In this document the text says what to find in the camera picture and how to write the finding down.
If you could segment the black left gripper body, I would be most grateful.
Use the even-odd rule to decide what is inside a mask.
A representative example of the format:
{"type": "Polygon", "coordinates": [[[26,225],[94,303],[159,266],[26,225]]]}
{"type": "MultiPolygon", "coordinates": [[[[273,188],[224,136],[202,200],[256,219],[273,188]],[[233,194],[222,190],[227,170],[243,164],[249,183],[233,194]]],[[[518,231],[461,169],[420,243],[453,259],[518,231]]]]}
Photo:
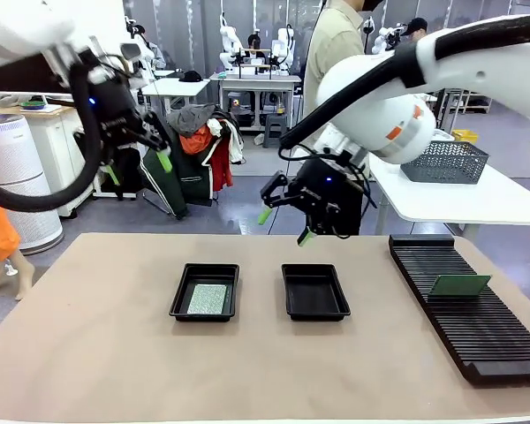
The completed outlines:
{"type": "Polygon", "coordinates": [[[101,149],[144,141],[145,125],[137,110],[128,75],[111,64],[81,64],[79,81],[86,83],[87,106],[79,103],[79,110],[87,111],[87,122],[81,121],[79,148],[88,149],[96,140],[101,149]]]}

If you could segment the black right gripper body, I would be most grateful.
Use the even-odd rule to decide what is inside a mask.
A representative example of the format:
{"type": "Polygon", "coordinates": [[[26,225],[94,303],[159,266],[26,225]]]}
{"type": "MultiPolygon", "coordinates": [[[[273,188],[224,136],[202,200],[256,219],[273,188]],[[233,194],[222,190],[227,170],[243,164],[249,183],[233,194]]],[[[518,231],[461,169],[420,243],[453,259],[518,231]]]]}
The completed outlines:
{"type": "Polygon", "coordinates": [[[306,226],[316,235],[359,235],[364,184],[349,179],[321,159],[306,160],[290,185],[303,199],[294,207],[306,214],[306,226]]]}

